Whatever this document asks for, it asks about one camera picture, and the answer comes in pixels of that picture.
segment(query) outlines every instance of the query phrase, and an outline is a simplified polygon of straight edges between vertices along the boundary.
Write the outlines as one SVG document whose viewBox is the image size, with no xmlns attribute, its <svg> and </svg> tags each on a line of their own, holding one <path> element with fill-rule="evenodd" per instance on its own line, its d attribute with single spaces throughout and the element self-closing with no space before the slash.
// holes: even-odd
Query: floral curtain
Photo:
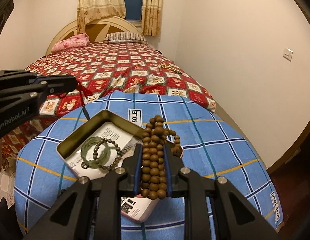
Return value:
<svg viewBox="0 0 310 240">
<path fill-rule="evenodd" d="M 163 0 L 143 0 L 143 35 L 159 36 L 162 22 L 162 4 Z"/>
<path fill-rule="evenodd" d="M 111 16 L 125 18 L 124 0 L 79 0 L 77 9 L 78 34 L 85 33 L 86 24 Z"/>
</svg>

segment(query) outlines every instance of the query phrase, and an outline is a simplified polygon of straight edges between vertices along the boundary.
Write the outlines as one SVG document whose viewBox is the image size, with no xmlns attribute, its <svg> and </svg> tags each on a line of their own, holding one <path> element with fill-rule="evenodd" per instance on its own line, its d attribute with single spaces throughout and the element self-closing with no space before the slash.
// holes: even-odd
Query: white wall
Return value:
<svg viewBox="0 0 310 240">
<path fill-rule="evenodd" d="M 267 167 L 310 120 L 310 25 L 293 0 L 186 0 L 176 64 L 209 90 Z"/>
<path fill-rule="evenodd" d="M 15 8 L 0 36 L 0 68 L 24 69 L 44 56 L 54 36 L 76 20 L 78 0 L 14 0 Z M 184 0 L 163 0 L 161 37 L 151 46 L 175 60 Z"/>
</svg>

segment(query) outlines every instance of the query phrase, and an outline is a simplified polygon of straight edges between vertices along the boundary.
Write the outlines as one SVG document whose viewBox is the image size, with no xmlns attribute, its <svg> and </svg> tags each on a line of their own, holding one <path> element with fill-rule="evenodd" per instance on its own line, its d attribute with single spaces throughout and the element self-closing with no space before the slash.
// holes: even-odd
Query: blue plaid cloth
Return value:
<svg viewBox="0 0 310 240">
<path fill-rule="evenodd" d="M 191 100 L 155 94 L 128 94 L 115 91 L 89 103 L 90 116 L 108 109 L 127 118 L 129 108 L 142 109 L 143 125 L 160 114 L 164 126 L 175 130 L 184 148 L 184 165 L 207 178 L 223 175 L 276 228 L 270 194 L 275 191 L 262 161 L 241 135 Z M 27 232 L 56 201 L 56 195 L 75 180 L 74 174 L 56 152 L 56 146 L 86 121 L 81 108 L 57 120 L 19 153 L 15 180 L 15 208 L 21 229 Z M 207 199 L 212 237 L 212 211 Z M 159 201 L 149 219 L 136 224 L 121 218 L 122 239 L 183 239 L 184 199 Z"/>
</svg>

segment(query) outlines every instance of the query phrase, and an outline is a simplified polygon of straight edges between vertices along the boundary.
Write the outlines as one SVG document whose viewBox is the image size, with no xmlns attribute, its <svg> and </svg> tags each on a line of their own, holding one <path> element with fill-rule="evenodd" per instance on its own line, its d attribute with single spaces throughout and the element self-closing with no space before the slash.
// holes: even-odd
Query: headboard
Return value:
<svg viewBox="0 0 310 240">
<path fill-rule="evenodd" d="M 117 16 L 96 20 L 86 25 L 86 33 L 91 42 L 103 41 L 108 33 L 132 32 L 142 34 L 134 25 Z M 59 41 L 66 40 L 77 34 L 77 21 L 66 25 L 51 41 L 46 55 L 51 53 L 52 47 Z"/>
</svg>

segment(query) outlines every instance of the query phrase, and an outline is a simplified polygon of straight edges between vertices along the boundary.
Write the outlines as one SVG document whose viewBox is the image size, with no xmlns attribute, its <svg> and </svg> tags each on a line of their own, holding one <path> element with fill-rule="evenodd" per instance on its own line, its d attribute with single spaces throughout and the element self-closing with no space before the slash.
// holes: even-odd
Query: wall switch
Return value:
<svg viewBox="0 0 310 240">
<path fill-rule="evenodd" d="M 284 58 L 288 59 L 289 61 L 292 61 L 293 51 L 285 48 L 284 50 Z"/>
</svg>

